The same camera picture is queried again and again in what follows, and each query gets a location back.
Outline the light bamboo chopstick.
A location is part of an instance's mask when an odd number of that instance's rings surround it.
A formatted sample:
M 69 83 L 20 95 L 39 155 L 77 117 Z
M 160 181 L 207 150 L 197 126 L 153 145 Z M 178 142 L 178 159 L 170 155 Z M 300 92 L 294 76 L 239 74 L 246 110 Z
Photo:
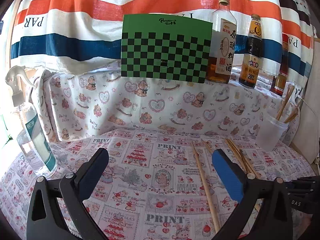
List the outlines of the light bamboo chopstick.
M 252 164 L 249 162 L 249 160 L 246 158 L 246 156 L 244 155 L 243 150 L 240 150 L 240 155 L 243 159 L 244 164 L 246 165 L 247 169 L 253 173 L 255 175 L 256 178 L 261 179 L 260 178 L 260 174 L 254 169 L 254 167 L 252 166 Z
M 277 113 L 277 116 L 276 116 L 276 120 L 277 120 L 277 121 L 280 120 L 281 115 L 282 115 L 282 113 L 283 113 L 283 110 L 284 110 L 287 102 L 289 101 L 289 99 L 290 99 L 290 97 L 291 97 L 294 89 L 295 89 L 295 86 L 294 86 L 294 85 L 289 85 L 289 86 L 288 86 L 287 94 L 285 95 L 285 98 L 284 98 L 284 100 L 283 100 L 283 103 L 281 104 L 281 107 L 280 107 L 280 109 L 279 109 L 279 111 L 278 111 L 278 113 Z
M 297 103 L 297 105 L 293 109 L 292 113 L 286 118 L 286 120 L 284 121 L 285 124 L 288 124 L 289 122 L 291 122 L 297 116 L 298 109 L 300 108 L 302 103 L 303 103 L 303 99 L 301 99 L 299 101 L 299 103 Z
M 234 147 L 238 150 L 238 152 L 240 153 L 240 149 L 238 149 L 238 147 L 236 146 L 236 144 L 230 139 L 230 141 L 232 142 L 232 144 L 234 145 Z
M 206 198 L 207 198 L 207 202 L 209 205 L 209 209 L 210 209 L 210 214 L 213 220 L 213 225 L 215 228 L 215 233 L 218 233 L 218 231 L 221 229 L 220 226 L 220 222 L 219 222 L 219 218 L 215 209 L 215 206 L 213 204 L 213 200 L 212 200 L 212 195 L 210 194 L 210 188 L 208 186 L 207 180 L 206 180 L 206 176 L 204 174 L 204 170 L 202 168 L 201 162 L 200 162 L 200 158 L 199 158 L 199 154 L 194 146 L 194 143 L 192 143 L 192 148 L 193 148 L 193 154 L 196 160 L 196 164 L 197 164 L 197 168 L 199 170 L 200 173 L 200 177 L 201 177 L 201 181 L 202 181 L 202 185 L 204 187 L 204 191 L 206 194 Z
M 228 148 L 233 152 L 233 155 L 238 160 L 238 162 L 241 165 L 244 172 L 248 173 L 247 167 L 246 167 L 245 163 L 243 162 L 242 157 L 240 156 L 240 153 L 238 152 L 238 150 L 234 147 L 234 145 L 232 144 L 232 142 L 229 139 L 225 139 L 225 142 L 226 142 Z
M 202 142 L 203 142 L 204 146 L 206 147 L 207 151 L 208 151 L 210 154 L 212 154 L 212 153 L 213 153 L 213 150 L 210 148 L 210 146 L 209 146 L 204 140 L 203 140 Z

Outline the beige cushion panel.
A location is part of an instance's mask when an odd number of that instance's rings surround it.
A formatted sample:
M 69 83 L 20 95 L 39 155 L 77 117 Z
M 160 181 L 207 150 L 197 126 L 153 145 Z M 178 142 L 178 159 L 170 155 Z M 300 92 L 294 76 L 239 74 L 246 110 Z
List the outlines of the beige cushion panel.
M 314 42 L 311 74 L 292 143 L 308 163 L 313 163 L 319 153 L 319 38 Z

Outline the translucent plastic cup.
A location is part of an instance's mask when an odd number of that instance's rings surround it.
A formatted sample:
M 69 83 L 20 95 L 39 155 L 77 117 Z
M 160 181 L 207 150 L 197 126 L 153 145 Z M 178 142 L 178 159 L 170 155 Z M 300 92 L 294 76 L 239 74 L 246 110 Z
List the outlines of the translucent plastic cup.
M 288 126 L 288 123 L 281 122 L 266 112 L 255 139 L 257 145 L 266 152 L 272 151 Z

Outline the clear spray bottle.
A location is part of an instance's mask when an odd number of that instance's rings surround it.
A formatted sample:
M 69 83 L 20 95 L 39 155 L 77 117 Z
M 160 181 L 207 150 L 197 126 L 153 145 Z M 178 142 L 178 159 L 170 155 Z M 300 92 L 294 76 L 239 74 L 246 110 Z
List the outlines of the clear spray bottle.
M 5 81 L 12 89 L 11 117 L 16 128 L 14 136 L 34 173 L 37 176 L 49 178 L 57 169 L 56 159 L 44 136 L 36 108 L 24 97 L 24 93 L 18 85 L 19 78 L 22 78 L 26 85 L 33 87 L 24 67 L 10 68 Z

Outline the Christmas print tablecloth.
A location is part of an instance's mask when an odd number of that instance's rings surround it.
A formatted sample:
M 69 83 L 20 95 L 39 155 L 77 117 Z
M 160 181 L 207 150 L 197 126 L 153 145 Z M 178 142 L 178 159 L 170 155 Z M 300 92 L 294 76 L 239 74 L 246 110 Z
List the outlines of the Christmas print tablecloth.
M 264 180 L 313 176 L 309 163 L 279 142 L 271 152 L 252 137 L 116 129 L 99 137 L 50 145 L 57 160 L 55 178 L 75 172 L 105 148 L 109 163 L 84 205 L 109 239 L 211 239 L 215 230 L 193 154 L 199 154 L 219 221 L 236 207 L 217 175 L 210 153 L 220 148 L 236 161 L 231 139 Z

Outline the red-capped brown sauce bottle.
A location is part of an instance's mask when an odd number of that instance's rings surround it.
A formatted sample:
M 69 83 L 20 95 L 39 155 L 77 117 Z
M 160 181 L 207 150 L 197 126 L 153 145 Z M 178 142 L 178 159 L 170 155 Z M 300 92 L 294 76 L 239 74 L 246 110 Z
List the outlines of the red-capped brown sauce bottle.
M 270 88 L 270 91 L 277 94 L 278 96 L 283 96 L 289 70 L 289 37 L 285 33 L 283 33 L 282 38 L 283 45 L 280 70 L 278 76 L 273 77 L 272 85 Z

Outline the dark soy sauce bottle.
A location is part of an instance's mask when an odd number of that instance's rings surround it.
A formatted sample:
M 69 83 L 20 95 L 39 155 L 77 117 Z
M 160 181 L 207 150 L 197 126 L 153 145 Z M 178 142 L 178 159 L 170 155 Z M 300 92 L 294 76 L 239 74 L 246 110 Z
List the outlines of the dark soy sauce bottle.
M 251 15 L 245 53 L 240 71 L 239 83 L 248 88 L 255 87 L 260 69 L 261 52 L 263 50 L 260 20 L 259 15 Z

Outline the clear cooking wine bottle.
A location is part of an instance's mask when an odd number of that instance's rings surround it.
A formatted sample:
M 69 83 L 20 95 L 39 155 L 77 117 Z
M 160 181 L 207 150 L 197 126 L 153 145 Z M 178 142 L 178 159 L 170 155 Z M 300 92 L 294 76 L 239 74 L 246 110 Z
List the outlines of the clear cooking wine bottle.
M 212 38 L 206 79 L 228 83 L 234 59 L 237 21 L 229 9 L 229 0 L 219 0 L 212 13 Z

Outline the teddy bear print cloth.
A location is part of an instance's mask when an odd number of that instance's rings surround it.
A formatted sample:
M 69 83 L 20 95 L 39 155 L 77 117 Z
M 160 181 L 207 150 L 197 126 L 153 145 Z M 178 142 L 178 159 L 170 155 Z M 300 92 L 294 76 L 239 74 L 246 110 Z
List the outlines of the teddy bear print cloth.
M 50 142 L 75 141 L 118 128 L 164 133 L 258 134 L 276 116 L 280 96 L 257 86 L 122 77 L 117 68 L 83 75 L 38 70 L 30 98 Z

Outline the green checkered paper box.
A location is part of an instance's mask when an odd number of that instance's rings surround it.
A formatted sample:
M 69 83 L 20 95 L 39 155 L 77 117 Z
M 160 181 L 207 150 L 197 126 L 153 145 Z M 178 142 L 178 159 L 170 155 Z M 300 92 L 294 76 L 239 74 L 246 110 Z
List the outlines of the green checkered paper box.
M 123 19 L 123 77 L 204 83 L 212 23 L 165 14 L 130 14 Z

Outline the striped Paris Hermes cloth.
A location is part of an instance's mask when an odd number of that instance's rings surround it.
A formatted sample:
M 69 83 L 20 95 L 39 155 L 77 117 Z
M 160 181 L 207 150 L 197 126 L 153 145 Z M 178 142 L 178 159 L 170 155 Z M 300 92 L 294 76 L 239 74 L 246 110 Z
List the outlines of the striped Paris Hermes cloth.
M 120 58 L 126 14 L 172 14 L 209 20 L 217 0 L 21 0 L 11 64 L 82 74 Z M 234 64 L 240 64 L 252 14 L 261 17 L 263 70 L 277 74 L 282 34 L 289 37 L 289 80 L 303 84 L 313 60 L 313 29 L 305 0 L 230 0 L 237 21 Z

